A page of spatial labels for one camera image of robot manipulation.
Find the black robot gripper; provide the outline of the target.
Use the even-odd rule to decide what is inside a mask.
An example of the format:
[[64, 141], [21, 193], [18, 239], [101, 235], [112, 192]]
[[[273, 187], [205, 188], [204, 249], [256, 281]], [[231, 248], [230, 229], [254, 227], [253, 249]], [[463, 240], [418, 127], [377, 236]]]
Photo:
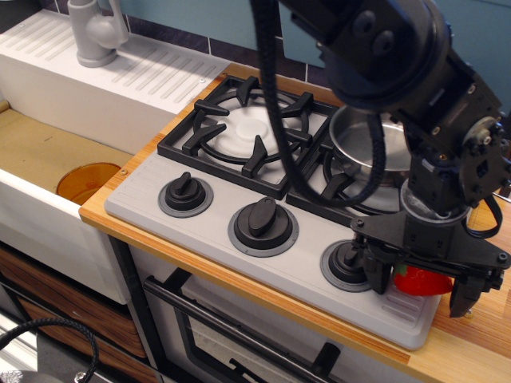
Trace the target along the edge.
[[510, 254], [487, 241], [500, 231], [501, 208], [493, 196], [485, 203], [496, 222], [485, 231], [467, 227], [466, 213], [452, 223], [439, 224], [417, 219], [407, 209], [352, 219], [358, 256], [370, 288], [384, 294], [398, 264], [432, 271], [453, 279], [450, 317], [466, 315], [483, 291], [501, 288], [510, 268]]

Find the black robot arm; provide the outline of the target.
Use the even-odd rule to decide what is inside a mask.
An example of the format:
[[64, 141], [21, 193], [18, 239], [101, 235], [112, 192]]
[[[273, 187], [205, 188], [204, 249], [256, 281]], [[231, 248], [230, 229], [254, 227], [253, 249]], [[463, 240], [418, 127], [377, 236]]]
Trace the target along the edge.
[[308, 185], [291, 157], [276, 99], [275, 3], [254, 1], [263, 94], [288, 178], [317, 204], [358, 205], [382, 182], [381, 115], [401, 122], [412, 155], [402, 211], [351, 223], [362, 242], [358, 256], [379, 294], [400, 264], [452, 277], [450, 314], [465, 315], [482, 293], [501, 286], [510, 266], [509, 255], [489, 243], [496, 228], [475, 231], [466, 223], [480, 202], [502, 221], [493, 193], [509, 184], [510, 162], [499, 100], [454, 52], [450, 26], [432, 1], [288, 1], [286, 7], [318, 42], [334, 94], [366, 115], [373, 156], [357, 196], [327, 199]]

